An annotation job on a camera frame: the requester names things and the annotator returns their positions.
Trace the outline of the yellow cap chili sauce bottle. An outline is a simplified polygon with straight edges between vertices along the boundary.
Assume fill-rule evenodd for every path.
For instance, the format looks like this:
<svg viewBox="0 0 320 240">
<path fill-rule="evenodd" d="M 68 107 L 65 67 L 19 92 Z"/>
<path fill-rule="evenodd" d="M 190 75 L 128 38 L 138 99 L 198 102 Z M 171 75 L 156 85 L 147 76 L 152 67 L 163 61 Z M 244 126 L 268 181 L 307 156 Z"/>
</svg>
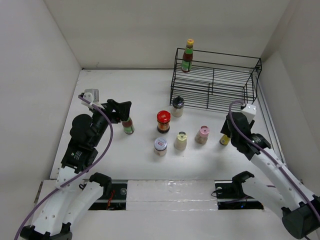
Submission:
<svg viewBox="0 0 320 240">
<path fill-rule="evenodd" d="M 184 49 L 182 62 L 181 62 L 181 70 L 184 73 L 188 73 L 191 70 L 192 61 L 193 61 L 193 47 L 194 47 L 194 40 L 188 39 L 186 42 L 186 46 Z"/>
</svg>

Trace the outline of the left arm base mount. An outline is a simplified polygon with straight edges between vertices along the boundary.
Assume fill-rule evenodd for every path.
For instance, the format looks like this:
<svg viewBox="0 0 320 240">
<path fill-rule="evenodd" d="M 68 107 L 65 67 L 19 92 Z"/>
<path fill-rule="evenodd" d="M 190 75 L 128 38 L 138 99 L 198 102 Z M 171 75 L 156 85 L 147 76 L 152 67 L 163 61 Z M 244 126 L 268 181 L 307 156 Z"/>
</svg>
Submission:
<svg viewBox="0 0 320 240">
<path fill-rule="evenodd" d="M 90 211 L 124 211 L 128 193 L 127 180 L 112 180 L 111 189 L 105 190 L 89 208 Z"/>
</svg>

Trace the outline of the green label sauce bottle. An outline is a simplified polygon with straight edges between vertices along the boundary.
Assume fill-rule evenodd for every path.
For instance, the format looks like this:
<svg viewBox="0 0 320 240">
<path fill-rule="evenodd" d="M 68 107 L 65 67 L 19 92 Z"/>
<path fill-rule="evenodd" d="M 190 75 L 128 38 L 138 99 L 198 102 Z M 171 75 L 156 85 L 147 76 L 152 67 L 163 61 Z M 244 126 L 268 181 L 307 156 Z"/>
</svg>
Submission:
<svg viewBox="0 0 320 240">
<path fill-rule="evenodd" d="M 121 124 L 122 124 L 123 131 L 124 131 L 125 134 L 131 135 L 131 134 L 134 133 L 135 128 L 134 128 L 134 125 L 133 125 L 133 121 L 132 121 L 132 119 L 130 117 L 128 118 L 127 121 L 122 121 Z"/>
</svg>

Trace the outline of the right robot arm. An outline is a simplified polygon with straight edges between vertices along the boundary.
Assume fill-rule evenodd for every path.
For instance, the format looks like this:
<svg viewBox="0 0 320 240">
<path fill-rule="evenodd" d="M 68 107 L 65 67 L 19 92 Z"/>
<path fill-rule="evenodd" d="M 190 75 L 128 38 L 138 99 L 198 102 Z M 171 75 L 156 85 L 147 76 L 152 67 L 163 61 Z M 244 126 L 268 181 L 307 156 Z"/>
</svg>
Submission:
<svg viewBox="0 0 320 240">
<path fill-rule="evenodd" d="M 232 178 L 231 191 L 237 197 L 248 195 L 272 210 L 295 239 L 320 229 L 320 198 L 305 187 L 278 160 L 271 144 L 259 133 L 252 133 L 254 122 L 242 112 L 229 112 L 221 133 L 271 181 L 276 190 L 243 171 Z"/>
</svg>

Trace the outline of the red lid chili jar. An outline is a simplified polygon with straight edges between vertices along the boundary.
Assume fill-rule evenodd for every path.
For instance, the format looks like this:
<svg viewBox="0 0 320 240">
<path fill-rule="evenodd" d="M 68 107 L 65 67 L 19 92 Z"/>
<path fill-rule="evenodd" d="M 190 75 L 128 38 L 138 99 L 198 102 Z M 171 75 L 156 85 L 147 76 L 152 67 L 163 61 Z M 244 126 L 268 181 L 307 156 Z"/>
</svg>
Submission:
<svg viewBox="0 0 320 240">
<path fill-rule="evenodd" d="M 165 134 L 170 130 L 171 114 L 166 110 L 161 110 L 156 115 L 157 118 L 157 130 Z"/>
</svg>

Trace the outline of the small yellow oil bottle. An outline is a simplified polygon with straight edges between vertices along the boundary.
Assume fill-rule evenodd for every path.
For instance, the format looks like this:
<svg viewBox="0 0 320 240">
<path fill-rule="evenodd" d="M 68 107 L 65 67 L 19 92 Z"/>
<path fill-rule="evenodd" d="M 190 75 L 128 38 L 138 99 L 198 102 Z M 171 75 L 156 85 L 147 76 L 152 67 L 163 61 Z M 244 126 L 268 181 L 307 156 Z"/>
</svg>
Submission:
<svg viewBox="0 0 320 240">
<path fill-rule="evenodd" d="M 227 146 L 230 142 L 231 138 L 228 137 L 226 134 L 223 134 L 219 140 L 219 143 L 223 146 Z"/>
</svg>

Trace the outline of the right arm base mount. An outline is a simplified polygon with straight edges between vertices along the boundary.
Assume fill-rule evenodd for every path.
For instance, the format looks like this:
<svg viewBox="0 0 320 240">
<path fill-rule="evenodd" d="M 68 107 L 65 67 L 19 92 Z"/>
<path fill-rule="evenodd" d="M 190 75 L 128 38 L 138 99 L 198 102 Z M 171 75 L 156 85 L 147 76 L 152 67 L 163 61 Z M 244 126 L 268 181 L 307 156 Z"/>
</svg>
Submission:
<svg viewBox="0 0 320 240">
<path fill-rule="evenodd" d="M 217 201 L 218 210 L 263 210 L 264 206 L 251 196 L 234 187 L 231 180 L 215 180 L 215 190 L 211 193 Z"/>
</svg>

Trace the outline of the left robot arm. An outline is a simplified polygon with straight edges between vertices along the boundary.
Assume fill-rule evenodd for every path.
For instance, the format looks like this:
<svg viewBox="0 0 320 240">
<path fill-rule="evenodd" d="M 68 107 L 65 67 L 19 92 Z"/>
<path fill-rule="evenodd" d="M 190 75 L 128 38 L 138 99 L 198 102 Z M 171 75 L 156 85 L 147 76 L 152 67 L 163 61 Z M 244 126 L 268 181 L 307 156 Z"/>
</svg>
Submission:
<svg viewBox="0 0 320 240">
<path fill-rule="evenodd" d="M 72 121 L 71 139 L 62 158 L 55 188 L 45 196 L 29 213 L 43 206 L 38 218 L 27 225 L 22 222 L 15 239 L 25 240 L 70 240 L 72 230 L 99 198 L 107 198 L 112 191 L 112 179 L 102 173 L 94 173 L 89 181 L 80 187 L 89 170 L 107 153 L 98 154 L 98 146 L 106 129 L 111 131 L 113 124 L 130 119 L 130 101 L 116 102 L 108 99 L 106 103 L 94 104 L 79 95 L 87 104 L 92 115 L 80 114 Z"/>
</svg>

